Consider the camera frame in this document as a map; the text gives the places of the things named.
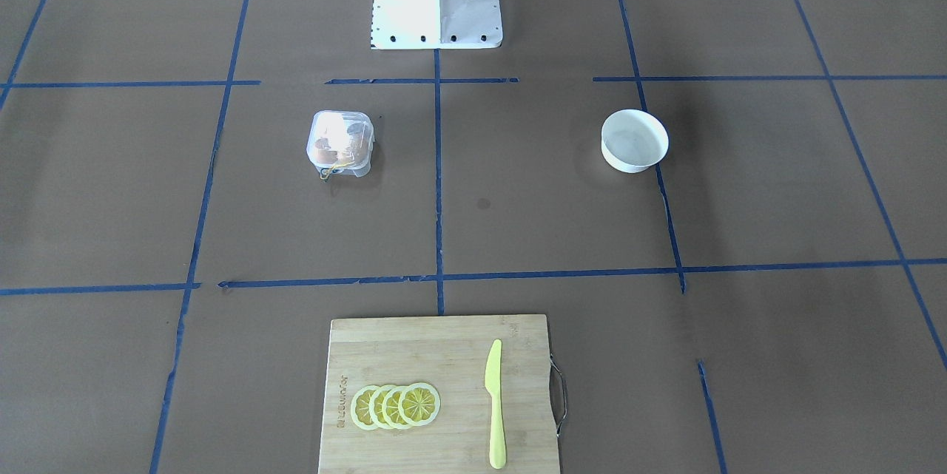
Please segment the yellow string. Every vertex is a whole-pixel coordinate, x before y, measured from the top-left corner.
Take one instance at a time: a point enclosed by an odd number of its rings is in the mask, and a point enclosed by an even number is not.
[[[332,167],[320,169],[319,177],[322,178],[323,182],[328,182],[328,179],[329,177],[332,176],[332,173],[334,173],[338,169],[344,169],[345,167],[349,167],[349,165],[351,164],[353,164],[353,161],[349,161],[349,163],[334,163],[332,164]]]

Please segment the wooden cutting board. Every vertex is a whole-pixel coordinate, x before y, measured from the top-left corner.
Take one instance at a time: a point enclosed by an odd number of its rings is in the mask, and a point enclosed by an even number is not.
[[[500,472],[559,474],[545,315],[332,320],[319,474],[497,472],[487,457],[491,399],[483,385],[494,339],[503,340]],[[417,381],[440,393],[434,422],[372,431],[352,424],[351,396],[362,387]]]

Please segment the yellow lemon slice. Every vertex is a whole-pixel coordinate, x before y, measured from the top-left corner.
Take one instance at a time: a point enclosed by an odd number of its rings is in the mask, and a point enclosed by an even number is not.
[[[405,386],[393,387],[385,393],[385,400],[382,400],[382,416],[385,417],[388,426],[395,430],[407,430],[411,427],[411,424],[402,418],[398,408],[398,403],[402,399],[402,393],[405,392],[405,389],[407,389]]]
[[[371,399],[368,400],[370,410],[368,416],[371,417],[371,422],[375,423],[375,426],[381,427],[382,430],[391,430],[391,424],[385,422],[385,414],[382,413],[382,405],[385,402],[385,395],[395,386],[393,385],[383,385],[382,387],[376,387],[374,393],[371,394]]]
[[[411,426],[426,426],[440,412],[440,394],[429,383],[412,383],[405,387],[398,401],[398,414]]]
[[[366,385],[352,396],[352,403],[348,408],[348,413],[351,416],[352,422],[355,423],[355,426],[361,427],[362,430],[376,430],[379,427],[378,424],[375,424],[375,422],[371,420],[370,401],[372,394],[375,394],[376,390],[378,390],[378,386]]]

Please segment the blue painter's tape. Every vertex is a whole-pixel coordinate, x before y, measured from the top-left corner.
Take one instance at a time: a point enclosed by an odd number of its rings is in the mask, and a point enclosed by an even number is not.
[[[464,274],[446,274],[444,280],[500,280],[525,278],[582,278],[590,276],[643,276],[649,274],[674,274],[677,268],[656,266],[656,268],[603,268],[589,271],[520,271],[520,272],[470,272]]]
[[[16,59],[13,60],[13,68],[10,70],[10,76],[7,76],[7,86],[4,87],[3,92],[0,92],[0,110],[3,110],[4,104],[7,103],[7,96],[10,95],[11,84],[16,80],[16,73],[19,72],[20,66],[23,64],[23,57],[27,53],[27,47],[30,46],[30,39],[33,38],[36,24],[40,21],[40,15],[43,13],[45,6],[47,6],[47,0],[40,0],[40,4],[36,7],[36,12],[33,13],[33,19],[30,20],[30,26],[27,27],[27,34],[23,37],[23,43],[20,43],[20,50],[16,53]]]
[[[869,187],[872,188],[872,194],[875,197],[875,203],[878,205],[878,210],[882,214],[883,220],[885,220],[885,226],[887,227],[887,231],[889,231],[889,235],[891,236],[891,243],[894,245],[895,251],[897,252],[897,258],[900,261],[900,265],[904,269],[904,275],[906,275],[907,279],[909,280],[911,290],[914,292],[914,299],[917,301],[917,307],[920,308],[920,313],[923,315],[924,322],[927,324],[927,331],[930,333],[938,355],[940,355],[940,362],[943,363],[944,369],[947,370],[947,351],[944,350],[943,342],[941,342],[940,335],[938,335],[937,329],[934,327],[934,322],[927,310],[927,304],[924,303],[923,296],[920,294],[920,289],[917,288],[917,283],[914,281],[914,275],[911,272],[909,261],[907,261],[907,259],[904,257],[904,251],[900,245],[900,241],[897,240],[897,234],[895,232],[894,225],[891,223],[891,218],[889,217],[889,213],[885,208],[885,202],[882,201],[882,195],[880,195],[878,186],[875,184],[875,180],[872,177],[872,171],[869,168],[865,154],[862,152],[862,147],[858,143],[858,138],[855,136],[855,130],[852,128],[852,122],[849,120],[849,114],[845,110],[845,104],[842,103],[842,98],[839,96],[838,89],[835,87],[835,80],[832,80],[832,74],[829,73],[829,66],[822,54],[822,49],[819,47],[818,40],[815,39],[815,33],[812,32],[812,25],[809,25],[809,17],[806,16],[806,12],[802,8],[801,0],[794,0],[794,2],[795,8],[798,10],[799,16],[802,17],[802,22],[806,27],[806,33],[809,35],[809,41],[812,42],[812,47],[815,49],[815,55],[818,57],[819,63],[822,65],[822,70],[825,72],[826,77],[829,77],[829,88],[832,90],[832,97],[835,98],[835,104],[838,106],[839,114],[842,116],[842,122],[845,124],[846,131],[849,133],[849,140],[852,141],[852,148],[855,148],[855,154],[858,157],[859,163],[862,165],[862,171],[865,173],[865,178],[869,182]]]
[[[0,296],[75,295],[85,293],[132,293],[139,291],[178,291],[199,288],[200,283],[129,283],[129,285],[67,285],[61,288],[0,289]]]
[[[818,268],[867,268],[867,266],[897,266],[900,260],[866,260],[854,262],[809,262],[796,264],[757,265],[703,265],[686,266],[684,272],[744,272],[744,271],[805,271]]]
[[[326,84],[433,84],[433,78],[334,78]]]
[[[701,374],[701,389],[704,390],[704,404],[707,405],[707,418],[710,418],[710,431],[713,433],[713,444],[717,450],[717,464],[720,474],[727,474],[727,458],[724,457],[724,443],[720,438],[720,425],[717,424],[717,411],[713,407],[713,397],[710,396],[710,386],[707,385],[707,369],[704,369],[704,360],[697,361],[697,372]]]
[[[592,82],[744,82],[826,80],[825,75],[596,76]]]
[[[947,74],[928,75],[832,75],[832,80],[947,80]]]
[[[226,289],[238,288],[305,288],[316,285],[359,285],[359,283],[401,283],[401,282],[433,282],[437,276],[433,274],[413,276],[369,276],[365,278],[312,278],[308,280],[261,280],[256,282],[220,282],[217,286]]]
[[[57,89],[57,87],[202,87],[202,86],[260,86],[260,80],[168,80],[136,82],[28,82],[11,84],[16,89]]]
[[[924,258],[907,260],[907,265],[947,265],[947,258]]]
[[[513,82],[511,78],[442,78],[441,84],[506,84]]]
[[[435,255],[437,259],[437,315],[444,315],[444,228],[442,224],[443,174],[440,138],[440,49],[434,50],[434,161],[435,161]]]
[[[243,38],[243,24],[246,22],[246,12],[250,5],[250,0],[243,0],[243,6],[240,7],[240,18],[237,20],[237,33],[234,36],[234,46],[230,54],[230,67],[227,70],[227,85],[223,89],[223,100],[220,102],[220,114],[217,119],[217,131],[214,134],[214,144],[210,151],[210,163],[207,166],[207,178],[203,185],[203,199],[200,202],[200,214],[197,219],[197,229],[194,232],[194,248],[190,264],[187,268],[187,282],[194,282],[194,274],[197,271],[197,260],[200,256],[200,239],[203,237],[203,227],[207,218],[207,206],[210,204],[210,190],[214,183],[214,163],[217,158],[217,150],[220,149],[220,135],[223,134],[223,123],[226,120],[227,106],[230,103],[230,93],[233,89],[234,73],[237,70],[237,57],[240,55],[240,40]],[[173,359],[172,370],[168,374],[168,381],[165,384],[165,396],[161,403],[161,416],[158,418],[158,430],[155,434],[155,448],[152,450],[151,467],[149,474],[157,474],[159,461],[161,461],[161,451],[164,445],[165,429],[168,427],[168,413],[170,403],[172,403],[172,394],[175,392],[175,377],[177,376],[178,363],[181,357],[181,345],[183,342],[183,332],[185,332],[185,316],[190,308],[190,297],[192,289],[185,289],[181,301],[181,312],[178,315],[177,333],[175,339],[175,359]]]
[[[667,201],[667,190],[664,187],[664,175],[661,174],[661,164],[654,166],[657,175],[657,187],[664,202],[664,214],[667,219],[667,237],[670,238],[670,250],[674,254],[674,265],[677,269],[678,282],[681,283],[681,294],[687,293],[687,278],[684,277],[684,266],[681,264],[681,251],[677,247],[677,232],[674,231],[674,219],[670,216],[670,202]]]
[[[641,70],[638,68],[638,56],[635,54],[635,42],[632,40],[632,26],[630,26],[628,22],[628,10],[625,7],[625,0],[619,0],[619,11],[621,12],[621,22],[625,26],[625,40],[628,42],[628,54],[630,59],[632,59],[632,70],[635,72],[638,100],[641,103],[641,109],[648,111],[648,103],[645,100],[645,87],[641,82]]]
[[[326,84],[506,84],[518,78],[334,78]]]

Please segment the table surface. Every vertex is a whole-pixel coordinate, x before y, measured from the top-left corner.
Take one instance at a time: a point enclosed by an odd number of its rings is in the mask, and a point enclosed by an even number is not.
[[[333,319],[520,313],[565,472],[944,471],[947,0],[370,3],[0,0],[0,471],[311,473]]]

